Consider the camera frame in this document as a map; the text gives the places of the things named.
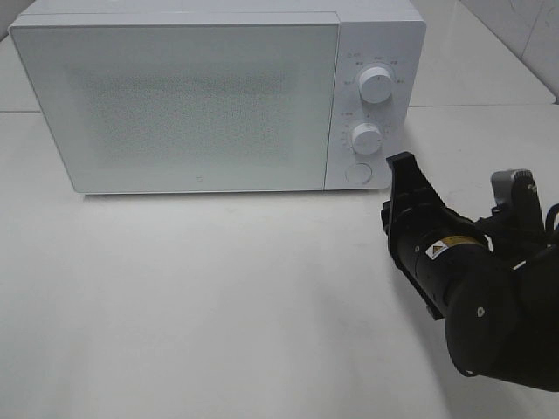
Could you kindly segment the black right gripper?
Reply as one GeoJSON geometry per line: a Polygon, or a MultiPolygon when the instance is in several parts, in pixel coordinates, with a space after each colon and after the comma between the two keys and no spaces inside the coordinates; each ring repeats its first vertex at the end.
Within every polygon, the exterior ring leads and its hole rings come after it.
{"type": "Polygon", "coordinates": [[[390,200],[383,203],[381,220],[388,248],[397,269],[425,302],[434,320],[444,318],[440,303],[432,296],[435,286],[416,274],[417,261],[442,236],[459,230],[463,217],[446,207],[418,166],[415,155],[404,151],[387,158],[392,172],[390,200]],[[391,215],[392,208],[405,208],[391,215]]]}

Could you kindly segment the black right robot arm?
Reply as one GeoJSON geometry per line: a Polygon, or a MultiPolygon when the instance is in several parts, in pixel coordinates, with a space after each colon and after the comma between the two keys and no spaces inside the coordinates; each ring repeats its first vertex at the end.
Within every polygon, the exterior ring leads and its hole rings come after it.
{"type": "Polygon", "coordinates": [[[526,169],[492,174],[495,205],[472,221],[445,205],[415,156],[391,156],[381,218],[388,249],[445,323],[453,365],[554,392],[558,389],[558,208],[542,211],[526,169]]]}

